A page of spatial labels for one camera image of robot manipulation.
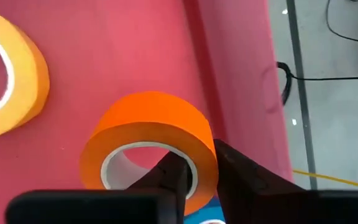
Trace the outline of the blue tape roll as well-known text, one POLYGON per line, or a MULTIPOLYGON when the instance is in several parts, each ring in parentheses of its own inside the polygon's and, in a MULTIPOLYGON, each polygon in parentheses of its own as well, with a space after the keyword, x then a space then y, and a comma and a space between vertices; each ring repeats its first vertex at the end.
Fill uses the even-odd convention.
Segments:
POLYGON ((187 215, 184 224, 226 224, 219 199, 214 197, 203 208, 187 215))

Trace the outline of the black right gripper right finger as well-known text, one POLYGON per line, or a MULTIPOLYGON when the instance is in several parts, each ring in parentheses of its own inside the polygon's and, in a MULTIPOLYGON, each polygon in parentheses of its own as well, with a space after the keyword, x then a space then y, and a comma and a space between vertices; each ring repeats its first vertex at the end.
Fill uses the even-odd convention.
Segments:
POLYGON ((226 224, 358 224, 358 190, 306 190, 220 139, 214 146, 226 224))

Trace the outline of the yellow tape roll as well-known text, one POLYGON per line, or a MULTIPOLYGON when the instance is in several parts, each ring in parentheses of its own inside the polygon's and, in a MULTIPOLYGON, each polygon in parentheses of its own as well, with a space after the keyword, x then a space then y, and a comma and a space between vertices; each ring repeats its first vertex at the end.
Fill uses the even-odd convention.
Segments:
POLYGON ((0 99, 0 135, 37 116, 47 100, 50 80, 41 51, 20 28, 0 15, 0 56, 7 85, 0 99))

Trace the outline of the orange tape roll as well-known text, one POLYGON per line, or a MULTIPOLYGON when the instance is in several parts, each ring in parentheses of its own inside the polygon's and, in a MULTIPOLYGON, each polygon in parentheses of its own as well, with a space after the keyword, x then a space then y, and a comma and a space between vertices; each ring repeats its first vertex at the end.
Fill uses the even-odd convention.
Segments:
POLYGON ((185 215, 204 207, 218 184, 218 163, 208 120, 189 102, 146 91, 117 100, 102 116, 80 156, 80 176, 88 189, 124 190, 148 173, 124 151, 161 147, 187 161, 192 183, 185 215))

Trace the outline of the pink plastic bin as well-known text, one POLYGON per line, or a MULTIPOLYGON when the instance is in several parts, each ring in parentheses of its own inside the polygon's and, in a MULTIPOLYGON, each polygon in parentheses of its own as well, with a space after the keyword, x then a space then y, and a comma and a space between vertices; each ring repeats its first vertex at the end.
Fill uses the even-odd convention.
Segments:
POLYGON ((48 64, 42 112, 0 136, 0 224, 32 189, 82 187, 80 154, 119 98, 163 91, 292 180, 267 0, 0 0, 48 64))

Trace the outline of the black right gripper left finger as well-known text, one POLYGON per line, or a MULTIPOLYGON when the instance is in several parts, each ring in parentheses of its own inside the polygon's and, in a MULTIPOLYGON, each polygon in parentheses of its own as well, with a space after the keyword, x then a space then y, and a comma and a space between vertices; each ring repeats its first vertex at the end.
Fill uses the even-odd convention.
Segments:
POLYGON ((13 198, 6 224, 183 224, 192 174, 169 152, 125 190, 32 190, 13 198))

